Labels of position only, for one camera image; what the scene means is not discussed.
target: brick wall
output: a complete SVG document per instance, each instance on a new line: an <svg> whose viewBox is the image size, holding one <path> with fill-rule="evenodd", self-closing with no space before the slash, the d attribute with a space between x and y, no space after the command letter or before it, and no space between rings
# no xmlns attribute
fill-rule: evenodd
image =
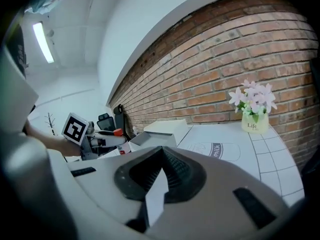
<svg viewBox="0 0 320 240"><path fill-rule="evenodd" d="M156 120L240 120L228 101L245 79L270 83L270 124L301 169L319 143L320 110L308 61L317 36L287 0L220 0L178 22L130 69L111 99L128 127Z"/></svg>

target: flower vase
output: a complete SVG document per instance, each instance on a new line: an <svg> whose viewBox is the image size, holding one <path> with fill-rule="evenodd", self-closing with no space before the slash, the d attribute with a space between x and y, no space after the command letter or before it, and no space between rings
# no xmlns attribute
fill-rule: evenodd
<svg viewBox="0 0 320 240"><path fill-rule="evenodd" d="M242 114L242 129L251 134L264 134L269 128L269 117L267 113L262 115Z"/></svg>

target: ceiling light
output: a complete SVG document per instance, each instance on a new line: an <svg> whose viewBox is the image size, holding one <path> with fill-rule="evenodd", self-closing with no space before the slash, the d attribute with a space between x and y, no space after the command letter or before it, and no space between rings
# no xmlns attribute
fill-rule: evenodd
<svg viewBox="0 0 320 240"><path fill-rule="evenodd" d="M34 25L33 25L33 31L34 31L36 40L37 40L38 43L39 43L39 46L40 46L40 48L41 48L41 51L42 51L42 53L43 53L46 61L47 61L48 63L55 62L54 58L53 58L52 55L51 55L49 46L48 46L48 44L47 44L46 37L45 37L45 33L44 33L44 28L43 28L43 26L42 26L42 23L39 22L39 23L37 23L37 24L34 24Z"/></svg>

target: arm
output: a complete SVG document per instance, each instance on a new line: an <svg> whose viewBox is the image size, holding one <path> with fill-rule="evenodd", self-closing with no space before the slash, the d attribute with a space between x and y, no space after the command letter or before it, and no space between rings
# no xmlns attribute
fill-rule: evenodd
<svg viewBox="0 0 320 240"><path fill-rule="evenodd" d="M27 135L41 141L47 149L57 150L61 152L64 157L81 155L80 147L77 144L67 140L64 137L46 134L33 127L28 120L25 123L25 130Z"/></svg>

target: white wall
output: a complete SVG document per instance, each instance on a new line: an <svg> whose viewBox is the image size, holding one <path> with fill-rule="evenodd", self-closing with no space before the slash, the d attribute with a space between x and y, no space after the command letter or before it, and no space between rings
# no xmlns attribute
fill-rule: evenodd
<svg viewBox="0 0 320 240"><path fill-rule="evenodd" d="M140 55L189 13L217 0L119 0L106 26L98 75L109 103Z"/></svg>
<svg viewBox="0 0 320 240"><path fill-rule="evenodd" d="M38 129L51 133L45 123L48 113L52 114L54 129L60 135L70 112L87 121L93 121L95 128L98 116L109 113L99 89L96 68L56 69L27 74L27 82L38 93L36 109L29 115L30 123Z"/></svg>

